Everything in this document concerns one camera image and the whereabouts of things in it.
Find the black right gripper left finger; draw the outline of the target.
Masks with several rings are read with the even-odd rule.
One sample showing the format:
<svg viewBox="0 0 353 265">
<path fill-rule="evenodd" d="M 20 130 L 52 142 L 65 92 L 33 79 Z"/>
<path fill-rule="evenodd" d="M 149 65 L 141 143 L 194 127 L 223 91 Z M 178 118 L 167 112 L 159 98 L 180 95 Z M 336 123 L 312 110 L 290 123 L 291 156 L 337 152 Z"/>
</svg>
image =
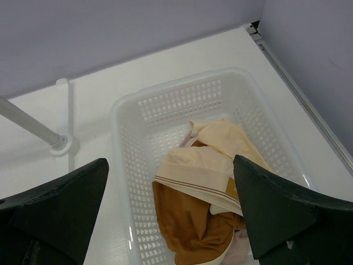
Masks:
<svg viewBox="0 0 353 265">
<path fill-rule="evenodd" d="M 99 158 L 1 199 L 1 264 L 83 264 L 108 179 Z"/>
</svg>

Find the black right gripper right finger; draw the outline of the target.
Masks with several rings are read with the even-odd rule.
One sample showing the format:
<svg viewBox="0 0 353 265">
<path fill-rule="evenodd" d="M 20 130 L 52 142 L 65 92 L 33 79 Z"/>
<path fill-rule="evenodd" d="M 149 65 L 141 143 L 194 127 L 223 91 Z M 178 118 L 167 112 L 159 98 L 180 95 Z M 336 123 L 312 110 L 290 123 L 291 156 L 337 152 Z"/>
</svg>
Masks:
<svg viewBox="0 0 353 265">
<path fill-rule="evenodd" d="M 352 202 L 288 181 L 237 155 L 236 189 L 260 264 L 352 264 Z"/>
</svg>

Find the brown orange underwear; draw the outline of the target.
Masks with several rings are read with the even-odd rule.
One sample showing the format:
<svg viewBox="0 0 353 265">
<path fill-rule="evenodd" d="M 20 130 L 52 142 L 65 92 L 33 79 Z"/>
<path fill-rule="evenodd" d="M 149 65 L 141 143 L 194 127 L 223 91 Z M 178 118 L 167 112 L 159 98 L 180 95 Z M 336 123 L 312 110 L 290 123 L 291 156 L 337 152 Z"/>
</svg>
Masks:
<svg viewBox="0 0 353 265">
<path fill-rule="evenodd" d="M 245 227 L 242 215 L 213 215 L 209 203 L 155 179 L 152 188 L 159 229 L 175 264 L 221 264 L 235 231 Z"/>
</svg>

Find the cream yellow underwear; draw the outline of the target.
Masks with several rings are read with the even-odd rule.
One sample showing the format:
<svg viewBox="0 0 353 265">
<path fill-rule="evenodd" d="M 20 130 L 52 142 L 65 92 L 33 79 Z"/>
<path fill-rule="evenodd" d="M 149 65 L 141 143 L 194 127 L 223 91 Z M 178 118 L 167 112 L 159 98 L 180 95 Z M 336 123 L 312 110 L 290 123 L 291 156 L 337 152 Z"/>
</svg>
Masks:
<svg viewBox="0 0 353 265">
<path fill-rule="evenodd" d="M 192 120 L 190 139 L 171 150 L 160 163 L 155 180 L 210 204 L 213 215 L 242 215 L 233 161 L 244 156 L 270 171 L 241 125 L 226 119 Z"/>
</svg>

